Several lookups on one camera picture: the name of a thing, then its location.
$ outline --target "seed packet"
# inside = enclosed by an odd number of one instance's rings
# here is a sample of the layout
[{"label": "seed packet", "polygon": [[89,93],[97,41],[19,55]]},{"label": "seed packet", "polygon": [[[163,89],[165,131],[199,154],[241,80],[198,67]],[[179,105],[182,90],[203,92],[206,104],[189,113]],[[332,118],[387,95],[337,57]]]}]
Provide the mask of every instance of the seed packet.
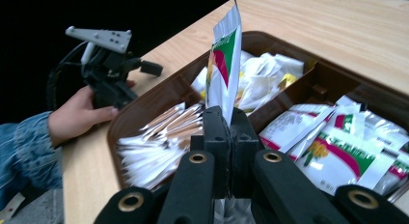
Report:
[{"label": "seed packet", "polygon": [[380,195],[388,195],[408,181],[409,154],[404,151],[395,152],[397,157],[388,172],[382,177],[373,190]]},{"label": "seed packet", "polygon": [[324,121],[335,107],[326,104],[296,104],[259,133],[266,148],[288,152]]},{"label": "seed packet", "polygon": [[327,126],[295,161],[295,165],[322,191],[335,195],[339,186],[358,184],[373,189],[396,157],[362,139]]},{"label": "seed packet", "polygon": [[228,126],[237,94],[241,53],[241,18],[237,4],[213,28],[206,77],[205,107],[220,106]]}]

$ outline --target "white packet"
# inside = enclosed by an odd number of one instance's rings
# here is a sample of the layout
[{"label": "white packet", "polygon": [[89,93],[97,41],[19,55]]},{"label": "white packet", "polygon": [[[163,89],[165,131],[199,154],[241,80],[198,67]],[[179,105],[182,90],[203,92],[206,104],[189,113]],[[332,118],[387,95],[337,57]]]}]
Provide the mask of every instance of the white packet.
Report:
[{"label": "white packet", "polygon": [[295,165],[316,187],[330,195],[346,184],[373,189],[395,162],[395,158],[382,150],[327,126]]},{"label": "white packet", "polygon": [[297,104],[273,120],[259,137],[265,147],[286,153],[327,118],[335,107]]},{"label": "white packet", "polygon": [[[350,114],[358,114],[361,109],[360,104],[353,104],[353,105],[348,105],[348,106],[336,106],[333,113],[331,113],[328,117],[325,118],[324,121],[322,121],[321,124],[319,124],[314,130],[312,130],[305,138],[303,138],[300,142],[298,142],[290,151],[288,151],[288,156],[292,160],[297,160],[300,155],[313,143],[315,137],[318,135],[318,133],[324,129],[326,126],[333,126],[340,128],[344,131],[348,130],[355,130],[359,129],[361,130],[359,132],[361,134],[361,137],[364,136],[364,117],[361,115],[361,119],[353,119]],[[346,122],[341,122],[341,126],[337,126],[336,120],[338,117],[344,116],[345,114],[348,114],[347,116],[349,119],[347,119]]]},{"label": "white packet", "polygon": [[388,195],[394,190],[400,188],[408,180],[409,173],[409,154],[398,151],[394,165],[382,177],[381,181],[373,188],[380,195]]},{"label": "white packet", "polygon": [[232,121],[237,95],[241,32],[240,13],[234,4],[213,28],[214,42],[207,66],[205,107],[220,106],[228,126]]}]

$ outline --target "black background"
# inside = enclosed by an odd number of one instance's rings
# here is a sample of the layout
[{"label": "black background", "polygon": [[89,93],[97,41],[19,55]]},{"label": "black background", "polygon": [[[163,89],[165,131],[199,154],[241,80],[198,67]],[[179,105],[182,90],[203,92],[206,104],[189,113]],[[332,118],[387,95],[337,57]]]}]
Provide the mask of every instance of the black background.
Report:
[{"label": "black background", "polygon": [[82,42],[69,26],[131,30],[128,50],[142,56],[226,1],[0,0],[0,124],[48,109],[48,75]]}]

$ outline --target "plastic tray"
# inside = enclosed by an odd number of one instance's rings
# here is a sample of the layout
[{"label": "plastic tray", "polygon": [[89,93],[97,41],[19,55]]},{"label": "plastic tray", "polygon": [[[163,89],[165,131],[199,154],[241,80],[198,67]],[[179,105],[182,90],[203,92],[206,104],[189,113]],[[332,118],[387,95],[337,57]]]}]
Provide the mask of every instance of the plastic tray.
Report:
[{"label": "plastic tray", "polygon": [[[393,91],[313,55],[307,50],[262,32],[244,32],[242,49],[255,56],[265,52],[273,55],[280,53],[305,63],[305,74],[301,78],[249,116],[256,133],[262,131],[272,120],[294,104],[307,102],[333,104],[343,95],[367,104],[368,109],[373,113],[409,130],[407,95]],[[207,66],[208,55],[209,51],[129,103],[111,122],[107,138],[121,188],[129,185],[125,183],[122,159],[117,154],[117,140],[140,134],[141,127],[173,105],[183,101],[187,105],[200,101],[200,95],[190,85],[199,72]]]}]

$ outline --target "jacket sleeve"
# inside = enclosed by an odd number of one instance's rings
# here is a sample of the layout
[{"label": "jacket sleeve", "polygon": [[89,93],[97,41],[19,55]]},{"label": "jacket sleeve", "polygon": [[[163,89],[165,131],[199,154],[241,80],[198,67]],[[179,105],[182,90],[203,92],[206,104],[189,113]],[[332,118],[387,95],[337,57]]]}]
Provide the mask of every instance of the jacket sleeve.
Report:
[{"label": "jacket sleeve", "polygon": [[0,210],[25,186],[61,188],[61,148],[52,147],[44,112],[0,125]]}]

